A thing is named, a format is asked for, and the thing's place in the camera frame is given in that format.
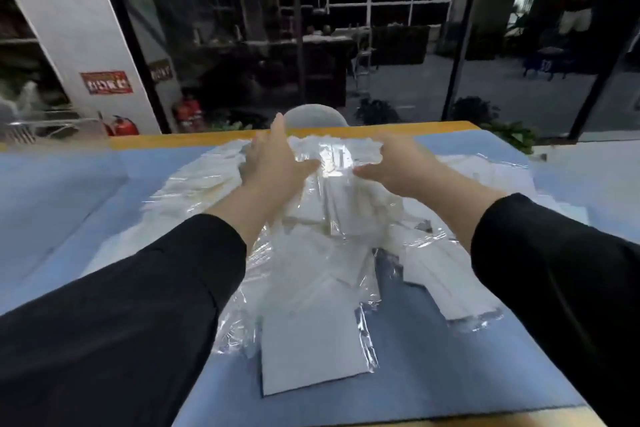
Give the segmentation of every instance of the blue table cover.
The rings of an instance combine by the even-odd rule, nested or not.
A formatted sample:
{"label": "blue table cover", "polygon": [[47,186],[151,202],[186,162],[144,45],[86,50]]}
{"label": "blue table cover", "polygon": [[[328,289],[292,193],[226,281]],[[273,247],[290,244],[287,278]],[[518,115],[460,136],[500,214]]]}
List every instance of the blue table cover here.
{"label": "blue table cover", "polygon": [[[416,140],[437,154],[480,153],[495,161],[528,164],[516,149],[481,130],[421,135]],[[12,284],[0,298],[0,313],[77,278],[103,241],[140,219],[141,200],[205,150],[121,151],[129,181],[25,280]],[[569,199],[575,189],[554,181],[553,172],[544,168],[536,174],[541,176],[536,185],[583,204]],[[513,266],[518,266],[516,259]],[[424,289],[392,279],[389,267],[384,262],[377,266],[382,302],[378,310],[367,313],[380,363],[374,373],[263,398],[259,354],[251,359],[242,353],[212,355],[174,426],[374,423],[584,404],[511,312],[484,330],[460,332],[447,326]]]}

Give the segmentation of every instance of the red sign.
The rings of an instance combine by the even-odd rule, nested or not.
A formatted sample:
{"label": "red sign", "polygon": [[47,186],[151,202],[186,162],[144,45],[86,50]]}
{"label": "red sign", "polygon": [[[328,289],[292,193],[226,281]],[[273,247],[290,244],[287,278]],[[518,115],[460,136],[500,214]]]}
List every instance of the red sign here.
{"label": "red sign", "polygon": [[127,74],[124,71],[80,73],[80,76],[82,76],[89,94],[92,95],[133,93]]}

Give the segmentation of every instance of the shelf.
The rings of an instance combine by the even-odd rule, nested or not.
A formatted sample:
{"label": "shelf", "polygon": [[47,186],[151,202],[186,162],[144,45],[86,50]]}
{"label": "shelf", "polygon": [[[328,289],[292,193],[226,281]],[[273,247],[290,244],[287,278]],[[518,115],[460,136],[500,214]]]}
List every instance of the shelf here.
{"label": "shelf", "polygon": [[37,44],[38,40],[35,37],[27,37],[24,39],[0,39],[0,46],[11,44]]}

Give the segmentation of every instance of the yellow table edge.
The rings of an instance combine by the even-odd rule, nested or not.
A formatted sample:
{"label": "yellow table edge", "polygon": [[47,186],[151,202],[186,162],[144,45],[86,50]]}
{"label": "yellow table edge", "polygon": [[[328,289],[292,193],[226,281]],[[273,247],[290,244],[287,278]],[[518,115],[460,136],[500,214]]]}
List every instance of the yellow table edge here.
{"label": "yellow table edge", "polygon": [[[478,130],[476,125],[466,121],[398,123],[354,127],[297,128],[289,135],[331,135],[350,139],[374,137],[381,131],[403,135],[426,135],[460,130]],[[173,133],[169,135],[133,135],[112,137],[110,146],[115,150],[175,148],[192,146],[216,146],[236,139],[253,139],[260,130],[237,130],[205,133]],[[480,415],[464,418],[411,421],[391,424],[371,424],[369,427],[604,427],[604,423],[589,407],[557,408],[537,412],[515,414]]]}
{"label": "yellow table edge", "polygon": [[[386,125],[369,125],[355,127],[319,127],[293,128],[289,135],[307,137],[308,135],[331,135],[349,139],[373,137],[381,131],[402,133],[404,135],[424,135],[427,133],[447,133],[459,130],[478,130],[469,122],[424,122],[393,123]],[[112,149],[154,149],[171,147],[216,146],[236,139],[253,139],[260,130],[210,131],[204,133],[171,133],[168,135],[132,135],[112,137],[109,144]]]}

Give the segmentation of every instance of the hand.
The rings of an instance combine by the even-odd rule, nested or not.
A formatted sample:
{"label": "hand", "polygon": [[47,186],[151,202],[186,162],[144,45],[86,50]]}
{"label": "hand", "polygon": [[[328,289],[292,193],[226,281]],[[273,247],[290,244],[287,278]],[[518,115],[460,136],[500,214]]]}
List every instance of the hand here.
{"label": "hand", "polygon": [[429,174],[441,171],[444,165],[407,135],[384,133],[374,140],[382,142],[382,162],[358,166],[353,173],[379,182],[398,196],[415,197]]}
{"label": "hand", "polygon": [[305,179],[319,165],[317,159],[296,161],[287,142],[284,117],[278,113],[271,132],[260,132],[254,137],[240,175],[245,185],[268,190],[269,199],[279,207],[302,191]]}

